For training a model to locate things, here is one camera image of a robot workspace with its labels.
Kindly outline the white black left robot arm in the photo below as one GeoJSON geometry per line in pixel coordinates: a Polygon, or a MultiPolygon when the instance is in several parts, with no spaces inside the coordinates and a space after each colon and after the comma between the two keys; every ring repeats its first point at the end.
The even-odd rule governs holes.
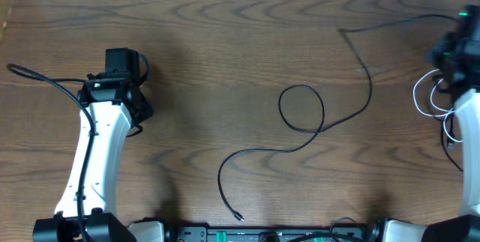
{"type": "Polygon", "coordinates": [[[131,128],[153,109],[140,87],[149,72],[135,50],[106,50],[105,70],[89,75],[75,96],[81,129],[73,166],[52,217],[37,220],[33,241],[135,241],[116,216],[116,185],[124,143],[131,128]]]}

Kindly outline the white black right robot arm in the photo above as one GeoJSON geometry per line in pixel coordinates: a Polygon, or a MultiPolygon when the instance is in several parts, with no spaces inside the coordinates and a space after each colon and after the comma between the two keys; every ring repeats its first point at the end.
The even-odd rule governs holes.
{"type": "Polygon", "coordinates": [[[431,60],[448,85],[463,149],[463,192],[459,216],[429,226],[385,220],[372,230],[371,241],[479,240],[479,7],[467,5],[457,28],[431,52],[431,60]]]}

